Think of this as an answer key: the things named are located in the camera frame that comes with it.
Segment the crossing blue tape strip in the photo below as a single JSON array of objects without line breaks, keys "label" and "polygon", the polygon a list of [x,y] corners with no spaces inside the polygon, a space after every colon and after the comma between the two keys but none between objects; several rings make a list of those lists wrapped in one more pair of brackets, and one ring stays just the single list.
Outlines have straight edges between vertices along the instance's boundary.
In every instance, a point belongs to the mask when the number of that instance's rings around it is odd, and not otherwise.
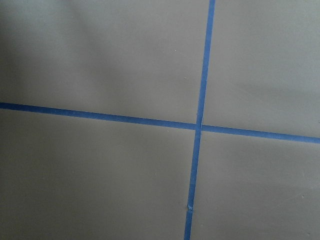
[{"label": "crossing blue tape strip", "polygon": [[207,81],[208,81],[208,73],[209,73],[209,65],[210,65],[215,5],[216,5],[215,0],[209,1],[205,41],[204,41],[201,80],[200,80],[197,114],[196,114],[196,123],[194,128],[194,141],[193,141],[192,161],[191,161],[191,168],[190,168],[190,178],[189,178],[189,188],[188,188],[188,198],[187,198],[187,211],[186,211],[184,236],[183,236],[184,240],[189,240],[191,238],[191,232],[192,232],[194,200],[195,200],[195,193],[196,193],[198,162],[199,162],[201,136],[202,136],[202,124],[203,124],[203,117],[204,117],[204,110],[205,110],[205,99],[206,99]]}]

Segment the long blue tape strip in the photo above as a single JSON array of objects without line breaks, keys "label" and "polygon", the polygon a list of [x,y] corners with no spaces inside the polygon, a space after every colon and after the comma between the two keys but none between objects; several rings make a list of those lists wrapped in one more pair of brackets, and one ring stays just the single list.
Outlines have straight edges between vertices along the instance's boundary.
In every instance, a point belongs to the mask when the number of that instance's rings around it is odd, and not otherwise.
[{"label": "long blue tape strip", "polygon": [[[88,112],[88,111],[78,111],[78,110],[70,110],[70,109],[60,109],[60,108],[7,103],[7,102],[1,102],[0,108],[4,110],[41,113],[41,114],[67,116],[67,117],[74,117],[74,118],[86,118],[86,119],[93,119],[93,120],[131,123],[131,124],[167,127],[167,128],[175,128],[175,129],[186,129],[186,130],[197,129],[195,123],[114,115],[114,114]],[[200,129],[204,132],[221,133],[221,134],[229,134],[229,135],[239,135],[239,136],[285,140],[285,141],[302,142],[302,143],[313,143],[313,144],[320,143],[319,137],[312,137],[312,136],[293,135],[293,134],[285,134],[285,133],[257,131],[257,130],[248,130],[248,129],[239,129],[239,128],[230,128],[230,127],[222,127],[222,126],[212,126],[212,125],[202,125]]]}]

